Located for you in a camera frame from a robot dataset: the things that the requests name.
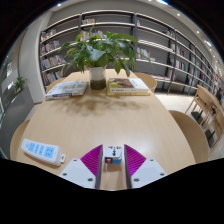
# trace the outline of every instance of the shelf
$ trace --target shelf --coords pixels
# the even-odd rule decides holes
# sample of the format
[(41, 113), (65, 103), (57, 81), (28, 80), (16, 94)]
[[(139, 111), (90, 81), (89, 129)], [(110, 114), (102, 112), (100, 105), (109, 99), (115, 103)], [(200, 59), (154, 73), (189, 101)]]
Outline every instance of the shelf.
[(119, 23), (119, 22), (102, 22), (102, 23), (89, 23), (85, 25), (81, 25), (81, 28), (86, 28), (86, 27), (92, 27), (95, 24), (94, 27), (99, 27), (99, 26), (114, 26), (114, 27), (135, 27), (135, 24), (132, 23)]
[(158, 20), (158, 19), (152, 18), (152, 17), (150, 17), (150, 16), (146, 16), (146, 15), (143, 15), (143, 14), (140, 14), (140, 13), (136, 13), (136, 15), (137, 15), (137, 17), (138, 17), (139, 19), (145, 19), (145, 20), (148, 20), (148, 21), (157, 23), (157, 24), (159, 24), (159, 25), (161, 25), (161, 26), (165, 26), (165, 27), (167, 27), (167, 28), (169, 28), (169, 29), (174, 30), (174, 28), (173, 28), (172, 26), (169, 26), (168, 24), (166, 24), (166, 23), (164, 23), (164, 22), (162, 22), (162, 21), (160, 21), (160, 20)]
[(182, 34), (180, 31), (176, 30), (176, 33), (195, 46), (195, 44), (191, 40), (189, 40), (184, 34)]
[(133, 16), (134, 12), (122, 11), (122, 10), (97, 10), (82, 13), (82, 16), (95, 16), (95, 15), (122, 15)]
[(201, 60), (200, 57), (198, 57), (198, 55), (196, 55), (196, 57), (203, 63), (203, 65), (207, 68), (207, 70), (212, 74), (211, 70), (208, 68), (208, 66)]
[[(148, 62), (147, 60), (144, 60), (144, 59), (136, 59), (136, 61)], [(161, 66), (164, 66), (164, 67), (168, 67), (168, 68), (173, 68), (173, 66), (166, 65), (166, 64), (163, 64), (163, 63), (159, 63), (159, 62), (155, 62), (155, 61), (151, 61), (151, 63), (155, 64), (155, 65), (161, 65)]]
[(177, 44), (181, 45), (182, 47), (184, 47), (186, 50), (188, 50), (189, 52), (191, 52), (192, 54), (195, 54), (190, 48), (188, 48), (187, 46), (185, 46), (184, 44), (182, 44), (180, 41), (177, 40)]
[(178, 81), (173, 81), (172, 84), (176, 84), (176, 85), (180, 85), (180, 86), (186, 86), (186, 87), (189, 87), (189, 88), (191, 87), (193, 89), (198, 89), (198, 88), (196, 88), (194, 86), (188, 85), (188, 84), (183, 83), (183, 82), (178, 82)]
[(162, 32), (159, 32), (157, 30), (154, 30), (154, 29), (151, 29), (151, 28), (148, 28), (148, 27), (145, 27), (145, 26), (138, 26), (138, 29), (139, 30), (148, 31), (150, 33), (154, 33), (154, 34), (157, 34), (159, 36), (162, 36), (162, 37), (165, 37), (165, 38), (168, 38), (168, 39), (171, 39), (171, 40), (175, 41), (174, 38), (172, 38), (172, 37), (170, 37), (170, 36), (168, 36), (168, 35), (166, 35), (166, 34), (164, 34)]
[(65, 23), (67, 23), (67, 22), (70, 22), (72, 20), (78, 19), (79, 17), (80, 17), (80, 14), (77, 14), (77, 15), (70, 16), (70, 17), (67, 17), (65, 19), (59, 20), (58, 22), (53, 23), (52, 25), (50, 25), (47, 28), (45, 28), (44, 30), (42, 30), (42, 32), (46, 32), (47, 30), (49, 30), (49, 29), (51, 29), (53, 27), (57, 27), (57, 26), (63, 25)]
[[(76, 45), (76, 43), (71, 44), (71, 45), (69, 45), (69, 47), (66, 47), (65, 49), (68, 49), (68, 48), (73, 47), (73, 46), (75, 46), (75, 45)], [(54, 49), (54, 50), (52, 50), (52, 51), (49, 51), (49, 52), (47, 52), (46, 54), (41, 55), (40, 58), (42, 58), (42, 57), (44, 57), (44, 56), (47, 56), (47, 55), (50, 55), (50, 54), (52, 54), (52, 53), (55, 53), (55, 52), (57, 52), (60, 48), (61, 48), (61, 47), (58, 47), (58, 48), (56, 48), (56, 49)]]
[(199, 81), (201, 81), (201, 82), (203, 82), (200, 78), (198, 78), (197, 76), (194, 76), (194, 78), (195, 79), (197, 79), (197, 80), (199, 80)]
[[(153, 28), (149, 28), (148, 26), (150, 26), (150, 25), (147, 25), (147, 26), (137, 26), (137, 27), (135, 27), (135, 23), (129, 23), (129, 22), (97, 22), (97, 23), (91, 23), (91, 24), (79, 24), (78, 26), (76, 26), (76, 27), (72, 27), (72, 28), (69, 28), (69, 29), (65, 29), (65, 30), (63, 30), (63, 31), (60, 31), (60, 32), (58, 32), (58, 33), (56, 33), (54, 36), (52, 36), (52, 37), (50, 37), (50, 38), (48, 38), (48, 39), (46, 39), (46, 40), (44, 40), (44, 41), (42, 41), (42, 42), (40, 42), (40, 47), (41, 46), (43, 46), (43, 45), (41, 45), (41, 44), (46, 44), (46, 43), (48, 43), (49, 41), (51, 41), (51, 40), (53, 40), (53, 39), (55, 39), (55, 38), (58, 38), (58, 37), (60, 37), (60, 36), (63, 36), (63, 35), (66, 35), (66, 34), (68, 34), (68, 33), (72, 33), (72, 32), (77, 32), (77, 31), (80, 31), (80, 28), (81, 29), (83, 29), (83, 30), (87, 30), (87, 29), (90, 29), (93, 25), (94, 25), (94, 27), (121, 27), (121, 28), (131, 28), (132, 30), (134, 29), (134, 28), (136, 28), (138, 31), (144, 31), (144, 32), (148, 32), (148, 33), (151, 33), (151, 34), (153, 34), (153, 35), (156, 35), (156, 38), (158, 37), (158, 36), (160, 36), (160, 37), (162, 37), (162, 38), (166, 38), (167, 40), (170, 40), (172, 43), (174, 42), (174, 43), (176, 43), (180, 48), (182, 48), (182, 50), (184, 50), (184, 51), (188, 51), (190, 54), (192, 53), (194, 56), (196, 56), (195, 57), (195, 61), (196, 61), (196, 59), (198, 60), (199, 59), (199, 61), (201, 61), (201, 67), (203, 68), (203, 69), (207, 69), (206, 71), (203, 71), (200, 67), (198, 67), (198, 66), (196, 66), (196, 64), (195, 63), (193, 63), (191, 60), (189, 60), (189, 59), (187, 59), (187, 58), (185, 58), (184, 56), (182, 56), (182, 55), (179, 55), (179, 54), (177, 54), (173, 49), (171, 49), (171, 48), (169, 48), (169, 47), (166, 47), (166, 46), (163, 46), (163, 45), (161, 45), (161, 44), (157, 44), (157, 43), (154, 43), (154, 42), (150, 42), (150, 41), (146, 41), (146, 40), (139, 40), (138, 41), (138, 46), (139, 45), (143, 45), (143, 46), (149, 46), (150, 48), (155, 48), (155, 49), (158, 49), (158, 50), (160, 50), (160, 52), (159, 53), (162, 53), (162, 54), (164, 54), (164, 52), (165, 53), (171, 53), (171, 54), (173, 54), (173, 55), (176, 55), (177, 56), (177, 59), (179, 60), (183, 60), (183, 62), (185, 63), (185, 64), (187, 64), (188, 63), (188, 65), (193, 65), (194, 67), (196, 67), (203, 75), (205, 75), (205, 77), (207, 78), (206, 79), (206, 81), (208, 82), (208, 83), (210, 83), (212, 86), (214, 86), (214, 82), (212, 81), (212, 79), (214, 78), (214, 75), (213, 75), (213, 72), (214, 72), (214, 68), (210, 65), (210, 63), (208, 62), (208, 60), (207, 60), (207, 58), (204, 56), (204, 54), (199, 50), (199, 48), (197, 47), (197, 46), (195, 46), (194, 45), (194, 43), (191, 41), (191, 40), (189, 40), (184, 34), (182, 34), (181, 32), (179, 32), (178, 30), (175, 30), (173, 27), (171, 27), (170, 25), (168, 25), (168, 24), (166, 24), (166, 23), (164, 23), (164, 22), (162, 22), (162, 21), (160, 21), (160, 20), (158, 20), (158, 19), (155, 19), (155, 18), (152, 18), (152, 17), (150, 17), (150, 16), (146, 16), (146, 15), (143, 15), (143, 14), (140, 14), (140, 13), (134, 13), (134, 12), (129, 12), (129, 11), (123, 11), (123, 10), (95, 10), (95, 11), (89, 11), (89, 12), (84, 12), (84, 13), (80, 13), (80, 14), (76, 14), (76, 15), (73, 15), (73, 16), (70, 16), (70, 17), (67, 17), (67, 18), (65, 18), (65, 19), (62, 19), (62, 20), (60, 20), (60, 21), (58, 21), (58, 22), (56, 22), (56, 23), (54, 23), (54, 24), (52, 24), (52, 25), (50, 25), (50, 26), (48, 26), (47, 28), (45, 28), (44, 30), (43, 30), (43, 32), (46, 32), (46, 31), (48, 31), (49, 29), (51, 29), (51, 28), (53, 28), (53, 27), (57, 27), (57, 26), (60, 26), (60, 25), (63, 25), (63, 24), (65, 24), (65, 23), (68, 23), (68, 22), (70, 22), (71, 21), (71, 23), (69, 23), (68, 25), (70, 25), (70, 24), (72, 24), (72, 21), (73, 20), (76, 20), (76, 19), (79, 19), (79, 23), (81, 22), (81, 19), (85, 19), (86, 17), (89, 17), (89, 18), (91, 18), (91, 17), (93, 17), (94, 18), (94, 16), (101, 16), (101, 15), (105, 15), (105, 16), (110, 16), (110, 15), (117, 15), (117, 16), (126, 16), (126, 17), (131, 17), (132, 19), (134, 19), (134, 17), (135, 17), (135, 19), (136, 19), (136, 17), (137, 17), (137, 19), (141, 19), (141, 20), (143, 20), (143, 21), (148, 21), (148, 22), (150, 22), (150, 23), (148, 23), (148, 24), (157, 24), (158, 26), (161, 26), (161, 29), (160, 30), (162, 30), (162, 27), (163, 28), (165, 28), (165, 29), (168, 29), (168, 30), (172, 30), (172, 31), (174, 31), (174, 32), (176, 32), (176, 36), (175, 36), (175, 38), (173, 38), (173, 37), (171, 37), (171, 36), (168, 36), (168, 35), (166, 35), (165, 33), (163, 33), (163, 32), (161, 32), (161, 31), (158, 31), (157, 29), (153, 29)], [(190, 48), (191, 48), (191, 45), (189, 45), (189, 46), (187, 46), (187, 45), (185, 45), (186, 43), (189, 43), (189, 44), (191, 44), (192, 46), (194, 46), (195, 47), (195, 52), (193, 52)], [(75, 46), (76, 45), (76, 43), (73, 43), (73, 44), (71, 44), (70, 46), (68, 46), (67, 48), (69, 49), (69, 48), (71, 48), (72, 46)], [(57, 48), (57, 49), (54, 49), (54, 50), (52, 50), (52, 51), (49, 51), (49, 52), (47, 52), (47, 53), (45, 53), (45, 54), (43, 54), (43, 55), (41, 55), (40, 56), (40, 60), (41, 59), (43, 59), (44, 57), (46, 57), (46, 56), (49, 56), (49, 55), (51, 55), (51, 54), (57, 54), (58, 53), (58, 50), (60, 49), (61, 47), (59, 47), (59, 48)], [(203, 62), (202, 60), (201, 60), (201, 58), (200, 58), (200, 56), (198, 56), (198, 55), (196, 55), (196, 50), (198, 50), (198, 55), (201, 55), (202, 57), (204, 57), (205, 58), (205, 62)], [(137, 62), (147, 62), (148, 63), (148, 61), (147, 60), (145, 60), (145, 59), (136, 59), (136, 61)], [(46, 69), (46, 70), (44, 70), (44, 71), (41, 71), (41, 74), (46, 74), (48, 71), (51, 71), (51, 70), (54, 70), (54, 69), (60, 69), (60, 68), (62, 68), (63, 66), (64, 66), (65, 64), (61, 64), (61, 65), (57, 65), (57, 66), (55, 66), (55, 67), (51, 67), (51, 68), (49, 68), (49, 69)], [(179, 68), (176, 68), (176, 67), (174, 67), (174, 66), (171, 66), (171, 65), (168, 65), (168, 64), (166, 64), (166, 62), (165, 62), (165, 64), (164, 63), (160, 63), (160, 62), (155, 62), (155, 61), (151, 61), (151, 65), (158, 65), (158, 66), (164, 66), (164, 67), (167, 67), (167, 68), (170, 68), (170, 69), (173, 69), (173, 71), (175, 72), (175, 70), (176, 70), (176, 73), (178, 73), (178, 76), (181, 76), (182, 78), (183, 77), (185, 77), (185, 75), (184, 74), (186, 74), (186, 75), (189, 75), (190, 77), (193, 77), (193, 78), (195, 78), (196, 80), (194, 80), (195, 82), (198, 80), (199, 81), (199, 83), (201, 83), (201, 85), (202, 86), (205, 86), (206, 88), (210, 88), (211, 90), (212, 90), (212, 87), (211, 86), (209, 86), (209, 84), (207, 84), (206, 82), (204, 82), (203, 80), (201, 80), (200, 78), (198, 78), (198, 77), (194, 77), (194, 75), (192, 75), (192, 74), (190, 74), (190, 73), (188, 73), (187, 71), (183, 71), (183, 70), (181, 70), (181, 69), (179, 69)], [(155, 77), (155, 79), (157, 80), (157, 82), (163, 82), (163, 83), (170, 83), (170, 84), (174, 84), (174, 85), (179, 85), (179, 86), (186, 86), (186, 87), (189, 87), (189, 88), (192, 88), (192, 92), (194, 92), (193, 91), (193, 89), (196, 89), (197, 90), (197, 87), (194, 87), (194, 86), (191, 86), (191, 85), (188, 85), (188, 84), (186, 84), (186, 83), (183, 83), (183, 82), (179, 82), (179, 81), (173, 81), (173, 82), (171, 82), (171, 80), (165, 80), (165, 79), (159, 79), (159, 78), (156, 78), (156, 75), (154, 75)], [(183, 93), (183, 91), (173, 91), (172, 89), (170, 90), (170, 93), (181, 93), (181, 94), (188, 94), (188, 93), (186, 93), (186, 92), (184, 92)]]
[(183, 59), (183, 60), (185, 60), (186, 62), (188, 62), (188, 63), (190, 63), (190, 64), (192, 64), (192, 65), (195, 65), (193, 62), (191, 62), (191, 61), (188, 60), (187, 58), (183, 57), (182, 55), (176, 54), (176, 56), (179, 57), (179, 58), (181, 58), (181, 59)]
[(138, 41), (138, 44), (145, 45), (145, 46), (150, 46), (150, 47), (154, 47), (154, 48), (160, 49), (162, 51), (166, 51), (166, 52), (175, 54), (174, 51), (173, 51), (173, 49), (168, 48), (168, 47), (164, 47), (163, 45), (156, 44), (156, 43), (153, 43), (153, 42), (148, 42), (148, 41), (145, 41), (145, 40), (139, 40)]
[(170, 83), (170, 80), (165, 80), (165, 79), (155, 79), (157, 82), (167, 82)]
[(48, 39), (46, 39), (46, 40), (40, 42), (40, 44), (43, 44), (43, 43), (45, 43), (45, 42), (47, 42), (47, 41), (49, 41), (49, 40), (51, 40), (51, 39), (53, 39), (53, 38), (55, 38), (55, 37), (59, 37), (59, 36), (64, 35), (64, 34), (74, 32), (74, 31), (76, 31), (76, 30), (78, 30), (78, 26), (72, 27), (72, 28), (70, 28), (70, 29), (63, 30), (63, 31), (61, 31), (61, 32), (56, 33), (56, 34), (53, 35), (52, 37), (49, 37)]
[(190, 74), (190, 73), (188, 73), (188, 72), (186, 72), (186, 71), (184, 71), (184, 70), (181, 70), (181, 69), (179, 69), (179, 68), (176, 68), (176, 67), (175, 67), (175, 70), (180, 71), (180, 72), (183, 72), (183, 73), (185, 73), (185, 74), (187, 74), (187, 75), (193, 76), (192, 74)]
[(210, 77), (208, 77), (208, 75), (202, 70), (200, 69), (197, 65), (195, 66), (195, 68), (197, 68), (198, 70), (200, 70), (208, 79), (210, 79)]
[(62, 67), (62, 66), (64, 66), (64, 65), (65, 65), (65, 64), (61, 64), (61, 65), (57, 65), (57, 66), (54, 66), (54, 67), (48, 68), (48, 69), (46, 69), (46, 70), (42, 71), (42, 73), (47, 72), (47, 71), (50, 71), (50, 70), (53, 70), (53, 69), (55, 69), (55, 68), (60, 68), (60, 67)]

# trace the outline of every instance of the wall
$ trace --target wall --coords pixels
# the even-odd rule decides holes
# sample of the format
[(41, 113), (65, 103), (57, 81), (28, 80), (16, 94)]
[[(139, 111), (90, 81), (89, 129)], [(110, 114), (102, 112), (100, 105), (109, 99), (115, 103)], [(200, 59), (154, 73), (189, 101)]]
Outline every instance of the wall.
[(45, 96), (38, 52), (40, 32), (47, 26), (51, 15), (52, 12), (47, 12), (28, 27), (19, 54), (19, 73), (29, 80), (27, 85), (34, 103), (42, 102)]
[(10, 158), (10, 142), (18, 126), (24, 122), (34, 103), (28, 87), (17, 95), (7, 108), (0, 129), (0, 148)]
[(207, 57), (207, 59), (212, 62), (211, 55), (208, 52), (207, 48), (187, 26), (177, 20), (174, 16), (171, 16), (169, 13), (166, 13), (165, 11), (157, 7), (142, 2), (136, 2), (132, 0), (91, 0), (87, 2), (80, 2), (54, 12), (48, 23), (48, 26), (61, 19), (64, 19), (65, 17), (94, 10), (132, 11), (161, 20), (164, 23), (167, 23), (175, 29), (179, 30), (191, 41), (193, 41), (194, 44), (196, 44), (199, 49), (201, 49), (202, 53)]

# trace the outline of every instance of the round table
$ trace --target round table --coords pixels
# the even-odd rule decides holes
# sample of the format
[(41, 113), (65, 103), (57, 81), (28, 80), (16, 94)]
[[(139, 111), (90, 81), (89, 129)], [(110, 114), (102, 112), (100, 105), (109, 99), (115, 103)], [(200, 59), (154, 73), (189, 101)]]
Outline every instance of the round table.
[[(117, 75), (107, 69), (108, 78), (127, 78), (124, 70)], [(76, 72), (64, 79), (89, 81), (89, 73)], [(58, 145), (66, 155), (61, 166), (41, 162), (25, 154), (21, 147), (24, 138)], [(195, 164), (191, 148), (181, 129), (151, 93), (150, 96), (107, 96), (106, 88), (91, 90), (83, 96), (44, 101), (30, 120), (20, 142), (16, 161), (37, 166), (59, 175), (72, 158), (81, 158), (103, 144), (136, 149), (146, 158), (155, 158), (167, 174)], [(120, 165), (102, 161), (103, 190), (126, 189), (124, 157)]]

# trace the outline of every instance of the ceiling light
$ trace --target ceiling light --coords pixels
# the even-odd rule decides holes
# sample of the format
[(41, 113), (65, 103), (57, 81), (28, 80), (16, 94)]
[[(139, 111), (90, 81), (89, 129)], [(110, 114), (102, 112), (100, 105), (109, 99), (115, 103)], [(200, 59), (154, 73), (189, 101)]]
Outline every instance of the ceiling light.
[(156, 0), (156, 1), (159, 2), (159, 3), (162, 3), (162, 4), (164, 4), (164, 5), (168, 5), (168, 3), (165, 2), (165, 1), (163, 1), (163, 0)]
[(209, 43), (208, 41), (207, 41), (207, 44), (211, 47), (212, 45), (211, 45), (211, 43)]

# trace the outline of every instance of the purple object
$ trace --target purple object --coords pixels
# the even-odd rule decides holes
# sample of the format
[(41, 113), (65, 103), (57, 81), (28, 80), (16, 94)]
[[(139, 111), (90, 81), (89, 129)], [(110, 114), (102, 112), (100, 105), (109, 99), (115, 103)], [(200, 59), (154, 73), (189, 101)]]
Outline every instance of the purple object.
[(81, 161), (96, 177), (102, 163), (102, 151), (103, 145), (99, 145), (81, 158)]
[(124, 145), (124, 150), (127, 163), (126, 167), (129, 175), (132, 176), (145, 162), (146, 158), (128, 145)]

